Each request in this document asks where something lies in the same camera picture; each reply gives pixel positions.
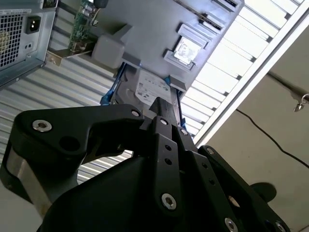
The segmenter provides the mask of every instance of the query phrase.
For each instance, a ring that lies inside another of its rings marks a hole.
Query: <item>corrugated metal panel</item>
[[[74,16],[59,9],[50,48],[69,45]],[[17,114],[25,110],[99,105],[101,97],[113,84],[113,73],[83,58],[62,61],[61,67],[48,63],[28,77],[0,92],[0,163]],[[102,158],[83,165],[78,173],[82,183],[131,157],[126,152],[115,158]]]

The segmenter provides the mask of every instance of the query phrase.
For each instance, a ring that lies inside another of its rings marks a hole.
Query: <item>black cable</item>
[[[244,115],[245,117],[247,117],[253,125],[255,125],[264,135],[266,135],[278,148],[279,150],[284,153],[285,155],[288,155],[289,157],[295,159],[296,161],[300,162],[301,164],[303,164],[306,168],[309,168],[309,165],[306,164],[304,161],[300,160],[299,158],[293,156],[291,153],[286,152],[285,150],[282,149],[282,147],[277,143],[276,140],[274,140],[269,134],[267,134],[262,128],[260,128],[254,121],[253,119],[247,115],[246,113],[240,111],[240,110],[236,110],[237,112],[239,112],[240,114]]]

